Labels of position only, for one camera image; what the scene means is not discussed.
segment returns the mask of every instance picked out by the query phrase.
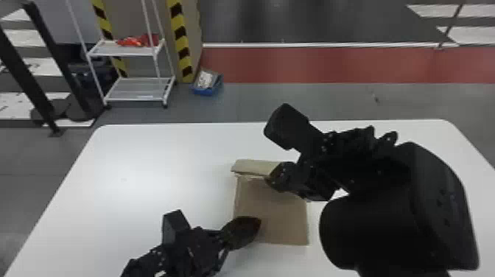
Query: gray floor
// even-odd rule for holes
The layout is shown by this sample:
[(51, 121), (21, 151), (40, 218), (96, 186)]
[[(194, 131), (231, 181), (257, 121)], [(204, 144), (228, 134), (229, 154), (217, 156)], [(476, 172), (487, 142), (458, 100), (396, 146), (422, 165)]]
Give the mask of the gray floor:
[(226, 84), (215, 97), (195, 96), (182, 85), (167, 110), (114, 107), (95, 127), (61, 138), (49, 138), (47, 129), (0, 128), (0, 276), (99, 126), (264, 121), (282, 102), (313, 120), (447, 119), (495, 164), (495, 85)]

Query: shelf rack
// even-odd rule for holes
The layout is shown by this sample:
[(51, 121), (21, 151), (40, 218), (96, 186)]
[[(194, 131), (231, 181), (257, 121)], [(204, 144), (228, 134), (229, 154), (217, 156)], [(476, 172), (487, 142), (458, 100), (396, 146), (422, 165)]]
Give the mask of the shelf rack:
[[(170, 91), (175, 82), (174, 68), (172, 61), (170, 60), (169, 50), (166, 47), (164, 28), (161, 25), (160, 16), (158, 15), (158, 9), (156, 5), (156, 0), (151, 0), (153, 5), (153, 11), (155, 13), (156, 21), (158, 23), (158, 28), (160, 31), (160, 40), (157, 46), (151, 47), (132, 47), (132, 46), (120, 46), (115, 41), (106, 40), (104, 35), (100, 30), (101, 39), (98, 43), (93, 46), (89, 51), (85, 45), (83, 35), (81, 33), (79, 24), (75, 17), (74, 11), (70, 0), (66, 0), (67, 8), (69, 9), (69, 14), (74, 23), (77, 36), (79, 37), (82, 49), (85, 52), (87, 61), (89, 63), (91, 73), (95, 80), (96, 86), (98, 88), (99, 95), (102, 98), (104, 105), (112, 101), (162, 101), (164, 107), (168, 105), (168, 98)], [(150, 27), (150, 18), (148, 15), (148, 9), (145, 0), (141, 0), (141, 6), (144, 14), (144, 21), (146, 24), (147, 35), (150, 41), (152, 40), (152, 32)], [(169, 63), (170, 72), (172, 76), (162, 77), (160, 73), (160, 68), (158, 66), (158, 54), (161, 50), (165, 48), (166, 58)], [(102, 90), (102, 86), (98, 81), (98, 76), (94, 70), (93, 63), (91, 61), (92, 57), (152, 57), (155, 66), (156, 77), (134, 77), (127, 78), (123, 77), (119, 70), (116, 70), (119, 74), (119, 78), (112, 85), (111, 89), (107, 92), (106, 96)]]

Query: hazard stripe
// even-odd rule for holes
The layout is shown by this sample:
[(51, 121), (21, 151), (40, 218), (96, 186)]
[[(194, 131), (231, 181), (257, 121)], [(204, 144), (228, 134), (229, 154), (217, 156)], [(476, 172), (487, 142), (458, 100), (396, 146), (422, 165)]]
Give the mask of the hazard stripe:
[[(99, 28), (102, 30), (103, 37), (112, 41), (114, 39), (112, 33), (112, 25), (108, 20), (107, 13), (105, 12), (105, 5), (102, 0), (91, 0), (93, 4), (93, 10), (98, 19)], [(112, 64), (119, 71), (122, 77), (127, 77), (127, 67), (124, 61), (120, 57), (112, 57)]]
[(187, 38), (186, 20), (184, 19), (182, 0), (166, 0), (172, 21), (172, 31), (175, 35), (175, 51), (178, 55), (178, 66), (182, 73), (180, 80), (192, 83), (194, 70), (192, 67), (189, 39)]

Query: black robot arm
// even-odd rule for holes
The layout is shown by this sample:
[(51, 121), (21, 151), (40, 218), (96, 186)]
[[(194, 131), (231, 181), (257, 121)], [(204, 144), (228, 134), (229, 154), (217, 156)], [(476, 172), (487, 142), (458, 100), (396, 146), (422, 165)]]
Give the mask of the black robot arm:
[(131, 259), (121, 277), (210, 277), (223, 266), (232, 250), (256, 237), (261, 220), (237, 217), (221, 230), (191, 228), (182, 211), (165, 214), (162, 243), (138, 259)]
[[(329, 201), (320, 241), (336, 266), (363, 277), (448, 276), (475, 270), (478, 252), (466, 195), (452, 169), (423, 147), (396, 145), (396, 132), (372, 126), (322, 133), (283, 104), (264, 134), (301, 155), (266, 179), (279, 192)], [(348, 192), (332, 199), (337, 189)]]
[(313, 201), (328, 201), (337, 189), (350, 194), (380, 188), (403, 178), (407, 167), (397, 155), (397, 133), (375, 138), (373, 126), (322, 133), (307, 117), (284, 104), (270, 117), (264, 134), (285, 150), (296, 149), (296, 163), (284, 162), (267, 182), (279, 192)]

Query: red floor stripe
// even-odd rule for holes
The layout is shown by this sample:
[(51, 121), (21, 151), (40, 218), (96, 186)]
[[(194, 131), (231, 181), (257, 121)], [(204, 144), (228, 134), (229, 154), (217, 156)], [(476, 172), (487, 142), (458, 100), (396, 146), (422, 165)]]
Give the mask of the red floor stripe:
[(495, 83), (495, 47), (204, 48), (227, 83)]

